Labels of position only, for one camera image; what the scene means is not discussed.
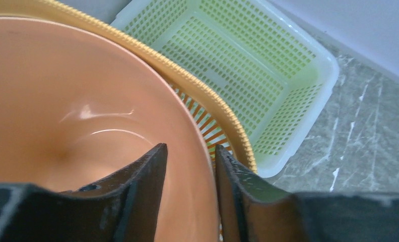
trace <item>light green plastic basket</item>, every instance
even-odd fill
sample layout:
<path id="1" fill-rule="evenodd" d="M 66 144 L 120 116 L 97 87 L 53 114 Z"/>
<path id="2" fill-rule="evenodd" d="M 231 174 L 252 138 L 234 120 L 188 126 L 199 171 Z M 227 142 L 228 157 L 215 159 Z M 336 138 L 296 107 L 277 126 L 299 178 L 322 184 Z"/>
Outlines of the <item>light green plastic basket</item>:
<path id="1" fill-rule="evenodd" d="M 281 171 L 299 148 L 339 74 L 326 49 L 261 0 L 133 0 L 111 25 L 181 65 L 229 104 L 262 177 Z"/>

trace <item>countertop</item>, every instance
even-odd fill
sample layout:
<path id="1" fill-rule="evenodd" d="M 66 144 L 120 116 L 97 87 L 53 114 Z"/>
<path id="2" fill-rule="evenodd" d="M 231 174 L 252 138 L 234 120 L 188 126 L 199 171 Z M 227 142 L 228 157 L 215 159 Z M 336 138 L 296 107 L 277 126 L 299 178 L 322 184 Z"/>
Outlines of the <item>countertop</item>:
<path id="1" fill-rule="evenodd" d="M 62 0 L 106 23 L 130 0 Z M 267 181 L 295 191 L 399 192 L 399 83 L 322 43 L 341 72 L 296 154 Z"/>

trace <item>yellow basket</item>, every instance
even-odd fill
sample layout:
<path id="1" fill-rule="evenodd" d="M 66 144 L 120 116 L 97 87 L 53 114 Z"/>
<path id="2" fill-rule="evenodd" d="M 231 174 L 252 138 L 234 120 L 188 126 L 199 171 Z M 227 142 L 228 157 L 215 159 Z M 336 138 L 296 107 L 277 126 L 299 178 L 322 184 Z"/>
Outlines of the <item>yellow basket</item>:
<path id="1" fill-rule="evenodd" d="M 44 19 L 71 25 L 109 39 L 154 68 L 190 110 L 214 160 L 216 144 L 225 146 L 252 171 L 256 162 L 248 137 L 229 106 L 195 76 L 123 32 L 53 0 L 0 0 L 0 16 Z"/>

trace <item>marble countertop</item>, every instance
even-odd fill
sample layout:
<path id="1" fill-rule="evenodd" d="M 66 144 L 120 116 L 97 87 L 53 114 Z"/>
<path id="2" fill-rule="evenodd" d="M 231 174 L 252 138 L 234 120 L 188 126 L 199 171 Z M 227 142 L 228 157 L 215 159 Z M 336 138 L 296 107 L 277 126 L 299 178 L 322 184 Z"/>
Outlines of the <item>marble countertop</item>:
<path id="1" fill-rule="evenodd" d="M 130 0 L 61 2 L 110 23 Z M 267 181 L 290 192 L 399 192 L 399 84 L 322 44 L 339 80 L 299 150 Z"/>

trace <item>white wall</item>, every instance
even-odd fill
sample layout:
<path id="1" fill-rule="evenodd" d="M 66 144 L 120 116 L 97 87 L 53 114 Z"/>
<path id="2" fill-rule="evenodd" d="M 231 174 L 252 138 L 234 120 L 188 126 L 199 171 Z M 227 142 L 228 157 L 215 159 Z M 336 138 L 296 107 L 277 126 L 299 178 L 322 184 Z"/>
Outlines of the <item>white wall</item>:
<path id="1" fill-rule="evenodd" d="M 267 0 L 306 30 L 399 81 L 399 0 Z"/>

